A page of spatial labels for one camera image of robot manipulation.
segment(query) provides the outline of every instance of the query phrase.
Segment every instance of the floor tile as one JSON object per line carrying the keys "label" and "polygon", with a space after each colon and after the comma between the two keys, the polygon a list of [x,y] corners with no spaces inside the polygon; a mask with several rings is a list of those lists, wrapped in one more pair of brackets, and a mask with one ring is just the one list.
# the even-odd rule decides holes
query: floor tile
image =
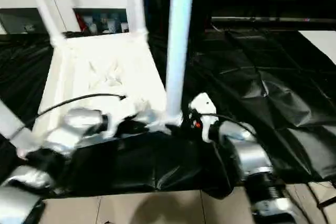
{"label": "floor tile", "polygon": [[[310,183],[310,186],[320,202],[336,197],[336,189],[330,182]],[[324,211],[328,216],[329,222],[336,224],[336,204],[325,207]]]}
{"label": "floor tile", "polygon": [[49,199],[40,224],[94,224],[100,197]]}
{"label": "floor tile", "polygon": [[104,196],[97,224],[104,223],[204,224],[200,192]]}
{"label": "floor tile", "polygon": [[206,224],[254,224],[250,204],[242,187],[223,200],[202,193]]}
{"label": "floor tile", "polygon": [[299,198],[299,205],[304,209],[308,217],[313,223],[325,224],[323,215],[321,211],[317,208],[317,204],[308,190],[307,186],[304,184],[291,185],[292,190],[289,190],[293,197]]}

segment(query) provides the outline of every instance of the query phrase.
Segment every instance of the black cable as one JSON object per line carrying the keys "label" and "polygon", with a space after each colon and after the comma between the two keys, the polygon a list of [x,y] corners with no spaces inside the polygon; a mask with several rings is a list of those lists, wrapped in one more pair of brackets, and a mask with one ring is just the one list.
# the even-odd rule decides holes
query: black cable
{"label": "black cable", "polygon": [[253,131],[251,131],[248,127],[246,127],[245,125],[243,125],[241,122],[238,122],[237,120],[230,118],[229,116],[225,116],[225,115],[219,115],[219,114],[214,114],[214,113],[200,113],[200,115],[211,115],[211,116],[216,116],[218,118],[223,118],[226,119],[230,122],[236,123],[238,124],[240,127],[242,127],[244,130],[248,131],[252,136],[254,136],[255,138],[257,138],[256,133],[254,133]]}
{"label": "black cable", "polygon": [[87,95],[82,95],[80,97],[72,98],[69,100],[66,100],[64,102],[60,102],[54,106],[51,106],[47,108],[46,110],[42,111],[41,113],[37,114],[35,117],[29,119],[22,127],[18,128],[13,135],[9,138],[9,141],[11,141],[14,137],[17,136],[18,133],[20,133],[25,127],[28,127],[30,125],[33,125],[36,119],[38,119],[40,116],[43,116],[44,114],[50,112],[51,110],[54,110],[58,107],[61,107],[63,105],[66,105],[68,103],[76,102],[78,100],[83,100],[86,98],[91,98],[91,97],[119,97],[121,100],[126,98],[124,95],[117,95],[117,94],[108,94],[108,93],[96,93],[96,94],[87,94]]}
{"label": "black cable", "polygon": [[324,208],[320,207],[320,201],[316,195],[316,193],[314,192],[313,188],[311,188],[311,186],[307,183],[306,184],[308,190],[310,191],[311,196],[314,198],[315,203],[316,203],[316,207],[321,211],[321,214],[323,215],[323,218],[326,222],[326,224],[329,224],[329,220],[328,220],[328,216],[326,215]]}
{"label": "black cable", "polygon": [[309,216],[306,213],[306,211],[294,199],[294,197],[292,196],[292,194],[290,194],[290,192],[287,189],[284,189],[284,191],[286,192],[286,194],[287,194],[288,198],[290,199],[290,201],[300,210],[300,212],[302,213],[302,215],[304,216],[304,218],[307,220],[308,224],[314,224],[313,221],[309,218]]}
{"label": "black cable", "polygon": [[[222,157],[221,157],[221,155],[220,155],[220,153],[218,151],[217,143],[216,142],[212,142],[212,147],[213,147],[213,149],[215,151],[215,155],[216,155],[216,157],[217,157],[217,159],[218,159],[218,161],[220,163],[220,166],[223,169],[223,172],[226,171],[225,164],[224,164],[223,159],[222,159]],[[225,176],[225,178],[226,178],[227,184],[230,185],[229,178],[227,176]]]}

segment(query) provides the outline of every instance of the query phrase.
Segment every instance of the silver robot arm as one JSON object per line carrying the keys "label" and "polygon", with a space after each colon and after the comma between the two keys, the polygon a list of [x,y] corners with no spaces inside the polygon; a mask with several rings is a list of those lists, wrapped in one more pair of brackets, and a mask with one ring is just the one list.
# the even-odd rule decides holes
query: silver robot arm
{"label": "silver robot arm", "polygon": [[240,179],[251,203],[253,218],[259,223],[309,223],[293,201],[284,195],[285,184],[275,176],[272,163],[258,144],[254,129],[243,124],[223,122],[219,127],[219,142],[233,153]]}
{"label": "silver robot arm", "polygon": [[43,195],[54,189],[66,160],[86,137],[99,136],[108,127],[100,111],[71,109],[50,131],[40,149],[27,153],[0,186],[0,224],[37,223],[44,209]]}

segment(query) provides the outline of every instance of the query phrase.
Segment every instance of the white cabinet door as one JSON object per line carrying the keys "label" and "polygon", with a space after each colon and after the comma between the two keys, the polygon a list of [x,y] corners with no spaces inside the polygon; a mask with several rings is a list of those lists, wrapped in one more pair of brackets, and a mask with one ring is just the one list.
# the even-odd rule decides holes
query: white cabinet door
{"label": "white cabinet door", "polygon": [[[45,1],[60,32],[66,31],[55,1]],[[0,0],[0,34],[34,31],[34,26],[46,32],[35,0]]]}
{"label": "white cabinet door", "polygon": [[119,15],[121,23],[128,25],[129,31],[135,29],[133,0],[55,0],[67,31],[81,31],[77,17],[82,19],[82,25],[90,26],[95,23],[92,19],[101,19]]}

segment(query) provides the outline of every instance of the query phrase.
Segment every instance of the black plastic sheet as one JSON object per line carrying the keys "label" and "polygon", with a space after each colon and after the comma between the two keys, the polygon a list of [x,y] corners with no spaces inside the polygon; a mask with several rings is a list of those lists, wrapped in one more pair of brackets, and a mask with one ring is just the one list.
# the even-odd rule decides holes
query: black plastic sheet
{"label": "black plastic sheet", "polygon": [[[15,68],[3,68],[16,75],[2,86],[1,98],[26,120],[37,113],[52,48],[47,38],[3,43],[7,59],[21,61]],[[165,82],[165,39],[150,35],[149,44]],[[182,107],[186,112],[196,95],[207,92],[218,113],[257,130],[285,182],[332,180],[336,178],[335,75],[331,60],[298,32],[208,33],[189,44]],[[4,76],[4,81],[10,80],[10,75]],[[29,114],[23,104],[31,103],[35,110]],[[214,149],[188,130],[176,132],[146,133],[78,150],[59,182],[65,191],[51,197],[189,189],[202,189],[217,198],[228,195],[238,183],[228,150]],[[7,142],[1,145],[0,165],[2,179],[17,165],[15,150]]]}
{"label": "black plastic sheet", "polygon": [[[206,28],[212,29],[212,24],[218,27],[224,25],[230,29],[253,26],[286,27],[293,30],[335,29],[334,2],[335,0],[193,0],[190,34],[194,36]],[[144,0],[144,7],[149,33],[167,36],[170,0]],[[212,20],[212,17],[246,19],[230,18],[219,22],[218,19]],[[297,22],[285,22],[288,18],[297,19]]]}
{"label": "black plastic sheet", "polygon": [[[24,122],[37,114],[52,52],[45,35],[0,36],[0,99]],[[0,135],[0,179],[17,164],[15,148]]]}
{"label": "black plastic sheet", "polygon": [[[165,81],[165,40],[150,38]],[[191,43],[183,109],[207,92],[219,114],[250,123],[288,183],[336,178],[336,66],[298,32],[227,31]]]}

